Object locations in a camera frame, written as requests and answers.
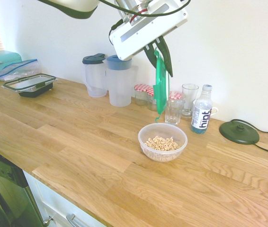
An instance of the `clear glass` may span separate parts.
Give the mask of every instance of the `clear glass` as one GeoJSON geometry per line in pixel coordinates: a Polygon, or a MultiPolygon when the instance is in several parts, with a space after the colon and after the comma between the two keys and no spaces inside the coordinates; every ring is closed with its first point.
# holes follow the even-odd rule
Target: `clear glass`
{"type": "Polygon", "coordinates": [[[153,96],[147,95],[148,96],[148,109],[152,111],[157,111],[157,105],[156,105],[156,99],[154,99],[153,96]]]}
{"type": "Polygon", "coordinates": [[[135,91],[135,103],[136,105],[147,105],[147,92],[146,91],[135,91]]]}
{"type": "Polygon", "coordinates": [[[181,116],[184,118],[192,117],[193,102],[196,99],[199,86],[196,84],[184,84],[182,85],[182,93],[185,95],[185,102],[181,111],[181,116]]]}
{"type": "Polygon", "coordinates": [[[165,122],[173,125],[178,125],[180,122],[181,111],[185,101],[183,95],[180,99],[169,99],[165,109],[165,122]]]}

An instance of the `plastic pitcher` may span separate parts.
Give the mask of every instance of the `plastic pitcher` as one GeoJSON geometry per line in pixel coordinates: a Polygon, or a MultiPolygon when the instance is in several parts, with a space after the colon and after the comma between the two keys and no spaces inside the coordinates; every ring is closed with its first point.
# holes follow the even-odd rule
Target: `plastic pitcher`
{"type": "Polygon", "coordinates": [[[107,85],[110,104],[117,107],[130,105],[136,71],[132,59],[122,61],[117,55],[107,58],[107,85]]]}
{"type": "Polygon", "coordinates": [[[87,86],[88,94],[91,97],[102,97],[107,94],[106,88],[106,59],[103,53],[87,56],[82,59],[85,65],[83,83],[87,86]]]}

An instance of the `bottle label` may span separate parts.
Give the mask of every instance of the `bottle label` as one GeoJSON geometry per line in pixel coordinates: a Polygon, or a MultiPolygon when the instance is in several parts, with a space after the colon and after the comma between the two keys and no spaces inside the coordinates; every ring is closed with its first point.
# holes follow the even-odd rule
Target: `bottle label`
{"type": "Polygon", "coordinates": [[[212,109],[202,110],[195,107],[192,116],[192,126],[197,129],[206,129],[210,121],[211,111],[212,109]]]}

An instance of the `white cabinet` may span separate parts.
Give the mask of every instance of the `white cabinet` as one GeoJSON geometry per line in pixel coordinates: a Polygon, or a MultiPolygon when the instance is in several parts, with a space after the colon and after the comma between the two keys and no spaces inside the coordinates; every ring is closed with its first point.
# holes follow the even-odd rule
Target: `white cabinet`
{"type": "Polygon", "coordinates": [[[50,222],[49,227],[105,227],[30,174],[25,171],[24,173],[43,219],[48,219],[49,216],[54,219],[50,222]],[[74,225],[70,224],[66,218],[72,215],[75,215],[74,225]]]}

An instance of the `hint water bottle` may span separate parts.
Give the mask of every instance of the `hint water bottle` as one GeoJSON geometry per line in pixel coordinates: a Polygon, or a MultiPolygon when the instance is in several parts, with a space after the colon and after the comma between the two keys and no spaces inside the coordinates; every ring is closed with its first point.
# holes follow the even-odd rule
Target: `hint water bottle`
{"type": "Polygon", "coordinates": [[[203,85],[201,95],[196,100],[192,111],[191,130],[197,134],[205,133],[210,121],[213,107],[211,91],[211,85],[203,85]]]}

